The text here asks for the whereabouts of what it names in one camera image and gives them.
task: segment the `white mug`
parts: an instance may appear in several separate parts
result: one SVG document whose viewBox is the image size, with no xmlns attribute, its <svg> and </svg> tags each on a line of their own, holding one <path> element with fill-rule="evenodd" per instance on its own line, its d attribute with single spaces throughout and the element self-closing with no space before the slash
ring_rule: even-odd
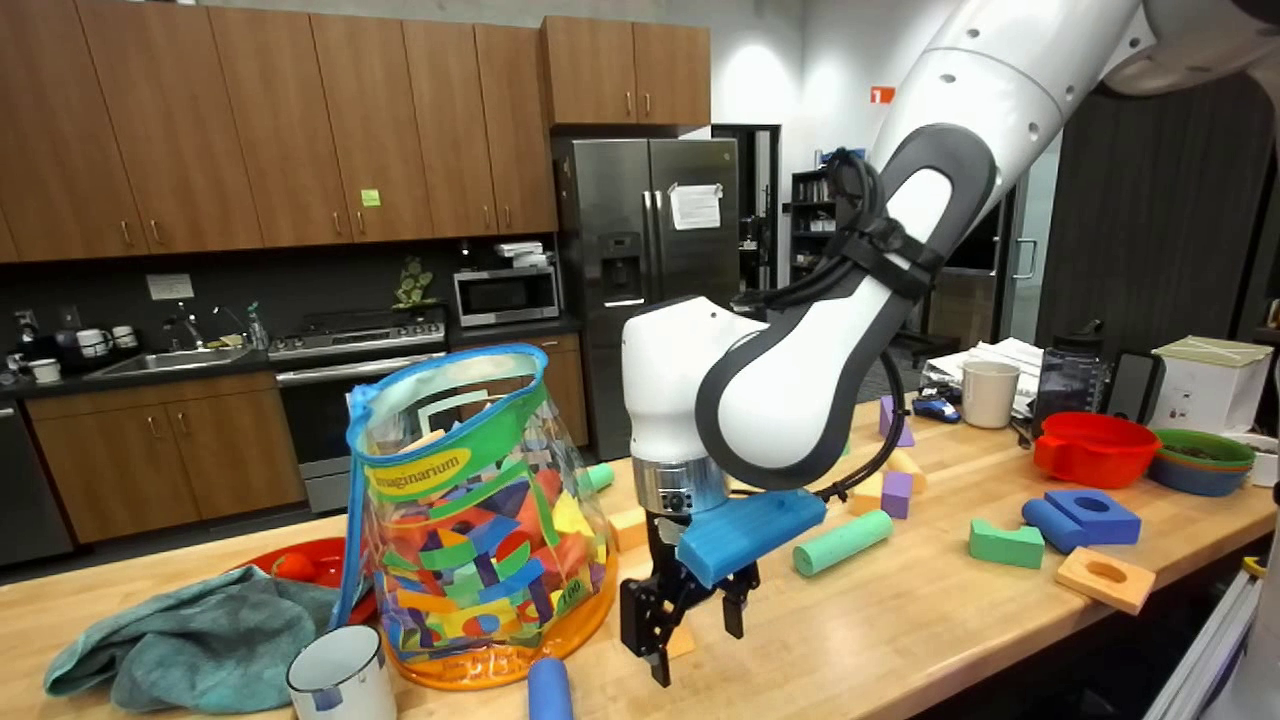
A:
<svg viewBox="0 0 1280 720">
<path fill-rule="evenodd" d="M 396 720 L 383 646 L 368 623 L 317 634 L 297 650 L 282 683 L 298 720 Z"/>
</svg>

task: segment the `white box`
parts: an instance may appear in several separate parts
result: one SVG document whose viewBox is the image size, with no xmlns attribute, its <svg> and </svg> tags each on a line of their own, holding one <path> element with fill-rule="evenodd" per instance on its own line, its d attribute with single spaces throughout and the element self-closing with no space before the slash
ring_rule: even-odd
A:
<svg viewBox="0 0 1280 720">
<path fill-rule="evenodd" d="M 1154 348 L 1164 385 L 1152 423 L 1249 433 L 1267 389 L 1270 348 L 1221 336 L 1184 336 Z"/>
</svg>

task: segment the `stainless steel refrigerator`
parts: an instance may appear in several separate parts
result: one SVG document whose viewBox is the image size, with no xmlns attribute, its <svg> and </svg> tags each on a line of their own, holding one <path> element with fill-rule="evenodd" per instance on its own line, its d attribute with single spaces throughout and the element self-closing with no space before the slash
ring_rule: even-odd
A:
<svg viewBox="0 0 1280 720">
<path fill-rule="evenodd" d="M 591 448 L 628 456 L 618 326 L 684 295 L 741 283 L 734 139 L 555 139 L 562 286 L 585 321 Z"/>
</svg>

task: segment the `paper sign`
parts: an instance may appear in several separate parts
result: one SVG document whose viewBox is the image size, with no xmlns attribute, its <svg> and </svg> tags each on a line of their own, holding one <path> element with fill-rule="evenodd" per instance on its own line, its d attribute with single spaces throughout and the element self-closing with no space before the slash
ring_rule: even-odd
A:
<svg viewBox="0 0 1280 720">
<path fill-rule="evenodd" d="M 383 190 L 379 186 L 361 186 L 361 206 L 383 206 Z"/>
<path fill-rule="evenodd" d="M 670 184 L 670 226 L 720 226 L 722 184 Z"/>
</svg>

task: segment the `oven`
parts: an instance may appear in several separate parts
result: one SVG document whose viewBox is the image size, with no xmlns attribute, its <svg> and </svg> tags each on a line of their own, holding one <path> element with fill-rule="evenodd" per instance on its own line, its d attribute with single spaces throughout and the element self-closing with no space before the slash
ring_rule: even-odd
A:
<svg viewBox="0 0 1280 720">
<path fill-rule="evenodd" d="M 280 403 L 312 510 L 349 509 L 349 391 L 442 350 L 442 323 L 306 330 L 272 344 Z"/>
</svg>

